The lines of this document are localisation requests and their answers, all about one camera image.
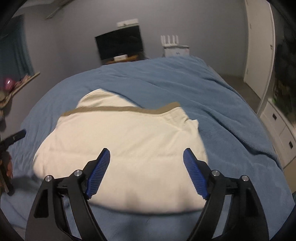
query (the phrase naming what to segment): tv stand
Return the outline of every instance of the tv stand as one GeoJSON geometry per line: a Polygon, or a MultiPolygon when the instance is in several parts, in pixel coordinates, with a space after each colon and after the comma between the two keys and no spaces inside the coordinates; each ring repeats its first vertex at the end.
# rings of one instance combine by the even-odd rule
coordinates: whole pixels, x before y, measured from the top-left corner
{"type": "Polygon", "coordinates": [[[120,61],[114,61],[114,60],[110,60],[107,61],[105,63],[105,65],[107,64],[115,64],[115,63],[122,63],[122,62],[133,62],[133,61],[138,61],[140,60],[139,55],[132,55],[131,57],[127,57],[126,59],[120,60],[120,61]]]}

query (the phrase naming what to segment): blue fleece blanket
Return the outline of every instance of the blue fleece blanket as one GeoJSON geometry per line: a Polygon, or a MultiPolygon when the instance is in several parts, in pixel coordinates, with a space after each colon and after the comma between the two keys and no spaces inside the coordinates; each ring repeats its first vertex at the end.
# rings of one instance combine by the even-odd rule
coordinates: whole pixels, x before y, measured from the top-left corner
{"type": "MultiPolygon", "coordinates": [[[[22,123],[26,137],[9,149],[17,190],[12,197],[2,196],[1,208],[12,224],[25,227],[40,185],[32,171],[38,147],[62,113],[99,88],[142,108],[179,102],[189,118],[199,121],[210,168],[228,177],[248,175],[264,208],[270,237],[282,226],[294,202],[260,120],[234,89],[196,57],[102,66],[67,78],[45,94],[22,123]]],[[[223,230],[228,207],[229,198],[215,235],[223,230]]],[[[97,206],[92,210],[108,240],[186,240],[200,215],[135,215],[97,206]]],[[[79,235],[68,205],[67,215],[73,234],[79,235]]]]}

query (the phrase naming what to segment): curtain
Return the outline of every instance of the curtain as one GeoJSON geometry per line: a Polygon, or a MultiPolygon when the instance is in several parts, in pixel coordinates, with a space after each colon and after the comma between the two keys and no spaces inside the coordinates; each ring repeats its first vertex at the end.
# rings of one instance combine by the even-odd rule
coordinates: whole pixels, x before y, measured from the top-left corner
{"type": "Polygon", "coordinates": [[[16,81],[33,75],[24,31],[23,15],[14,17],[0,33],[0,83],[7,77],[16,81]]]}

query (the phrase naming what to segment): white door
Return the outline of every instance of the white door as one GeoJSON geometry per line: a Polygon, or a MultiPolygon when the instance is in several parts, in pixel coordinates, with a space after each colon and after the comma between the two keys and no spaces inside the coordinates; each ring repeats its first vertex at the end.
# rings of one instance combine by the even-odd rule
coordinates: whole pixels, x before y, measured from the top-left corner
{"type": "Polygon", "coordinates": [[[245,5],[249,44],[244,82],[262,99],[274,64],[274,19],[266,0],[245,0],[245,5]]]}

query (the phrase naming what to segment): gray carpet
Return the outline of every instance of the gray carpet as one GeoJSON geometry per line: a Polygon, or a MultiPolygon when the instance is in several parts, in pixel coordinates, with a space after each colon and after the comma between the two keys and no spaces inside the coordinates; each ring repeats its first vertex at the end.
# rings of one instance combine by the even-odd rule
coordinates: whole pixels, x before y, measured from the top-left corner
{"type": "Polygon", "coordinates": [[[242,77],[236,77],[231,75],[220,75],[227,84],[229,84],[233,89],[235,89],[239,94],[245,99],[249,106],[256,112],[260,98],[256,93],[244,82],[242,77]]]}

